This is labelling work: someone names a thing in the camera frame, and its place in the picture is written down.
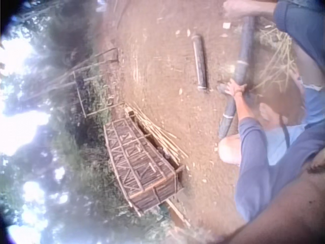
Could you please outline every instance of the pile of sticks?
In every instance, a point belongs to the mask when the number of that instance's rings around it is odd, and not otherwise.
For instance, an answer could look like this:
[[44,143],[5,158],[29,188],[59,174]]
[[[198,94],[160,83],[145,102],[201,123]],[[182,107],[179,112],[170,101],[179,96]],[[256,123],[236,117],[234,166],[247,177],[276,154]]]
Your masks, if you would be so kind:
[[188,158],[188,155],[171,139],[171,137],[177,139],[175,135],[155,125],[137,105],[132,110],[139,123],[158,141],[175,163],[180,163],[180,157]]

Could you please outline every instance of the wooden cage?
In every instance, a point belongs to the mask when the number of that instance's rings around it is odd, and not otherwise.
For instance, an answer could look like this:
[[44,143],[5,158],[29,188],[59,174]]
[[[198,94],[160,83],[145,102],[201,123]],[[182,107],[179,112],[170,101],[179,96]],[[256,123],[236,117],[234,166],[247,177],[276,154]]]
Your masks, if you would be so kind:
[[104,126],[107,150],[124,197],[139,215],[179,190],[178,172],[130,117]]

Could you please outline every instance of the bare soil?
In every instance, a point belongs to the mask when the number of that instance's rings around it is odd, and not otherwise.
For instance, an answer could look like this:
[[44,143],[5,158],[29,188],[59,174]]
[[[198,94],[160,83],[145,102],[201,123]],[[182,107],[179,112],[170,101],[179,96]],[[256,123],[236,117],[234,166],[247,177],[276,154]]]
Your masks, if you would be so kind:
[[[118,99],[137,104],[158,126],[173,133],[189,155],[182,164],[184,190],[178,206],[196,227],[217,235],[244,224],[235,208],[239,168],[218,157],[218,126],[226,98],[216,90],[232,75],[240,34],[219,0],[119,0],[103,16],[103,50],[119,48]],[[191,36],[204,39],[209,89],[197,88]]]

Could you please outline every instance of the dark bamboo pole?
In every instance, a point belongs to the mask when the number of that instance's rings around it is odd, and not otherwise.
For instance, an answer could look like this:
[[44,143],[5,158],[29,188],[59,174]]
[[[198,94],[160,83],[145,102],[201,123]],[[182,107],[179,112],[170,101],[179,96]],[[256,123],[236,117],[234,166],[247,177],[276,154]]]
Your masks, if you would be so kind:
[[[251,60],[252,47],[254,42],[254,27],[255,17],[248,16],[244,18],[241,49],[233,79],[239,84],[243,85],[246,82],[246,73]],[[219,138],[222,139],[227,136],[230,125],[236,113],[236,104],[233,98],[228,99],[227,106],[222,116],[219,126]]]

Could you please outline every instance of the blue long-sleeve shirt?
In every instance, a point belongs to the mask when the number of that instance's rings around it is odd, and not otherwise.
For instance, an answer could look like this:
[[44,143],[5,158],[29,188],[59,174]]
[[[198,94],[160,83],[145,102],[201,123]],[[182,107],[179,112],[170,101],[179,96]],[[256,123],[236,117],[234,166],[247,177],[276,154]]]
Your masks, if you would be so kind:
[[241,120],[239,134],[242,162],[235,202],[242,217],[251,221],[299,175],[304,163],[325,147],[325,123],[306,129],[274,166],[269,165],[265,133],[257,120]]

